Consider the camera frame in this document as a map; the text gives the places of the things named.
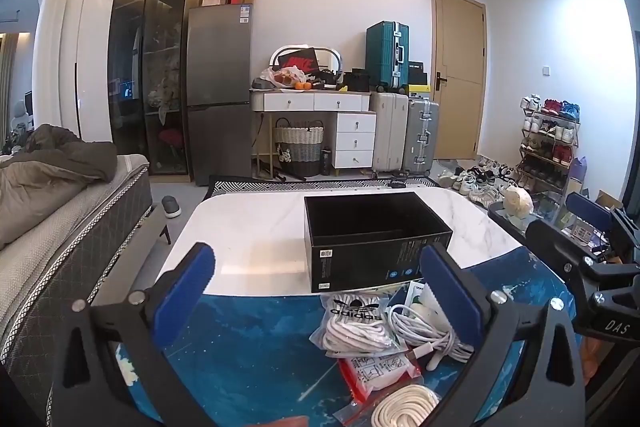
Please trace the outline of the person right hand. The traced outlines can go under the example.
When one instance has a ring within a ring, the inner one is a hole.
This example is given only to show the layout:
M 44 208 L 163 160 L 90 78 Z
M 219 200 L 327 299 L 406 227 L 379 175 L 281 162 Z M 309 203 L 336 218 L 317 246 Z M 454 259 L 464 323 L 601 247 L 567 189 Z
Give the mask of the person right hand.
M 584 377 L 584 383 L 588 384 L 590 379 L 597 373 L 598 362 L 598 350 L 601 346 L 601 341 L 596 338 L 584 337 L 580 344 L 580 359 L 582 360 L 582 376 Z

